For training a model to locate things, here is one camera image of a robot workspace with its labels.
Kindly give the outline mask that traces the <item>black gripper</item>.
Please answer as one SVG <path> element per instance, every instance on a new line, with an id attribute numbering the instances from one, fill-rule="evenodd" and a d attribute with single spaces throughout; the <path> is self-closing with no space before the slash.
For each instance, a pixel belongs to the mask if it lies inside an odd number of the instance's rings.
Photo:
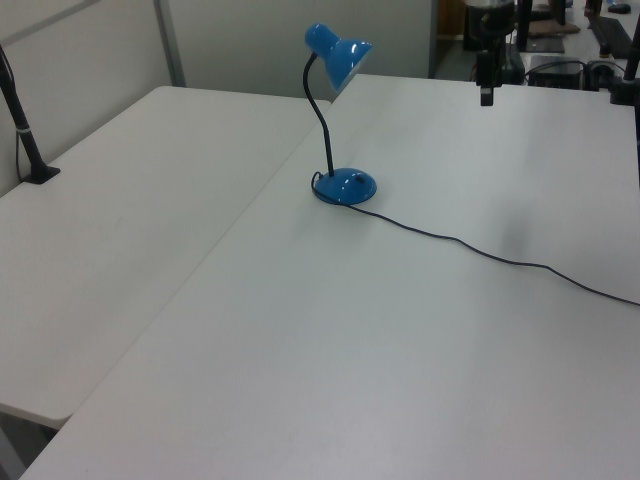
<path id="1" fill-rule="evenodd" d="M 493 106 L 495 89 L 502 85 L 501 50 L 479 50 L 476 55 L 476 85 L 481 87 L 481 106 Z"/>

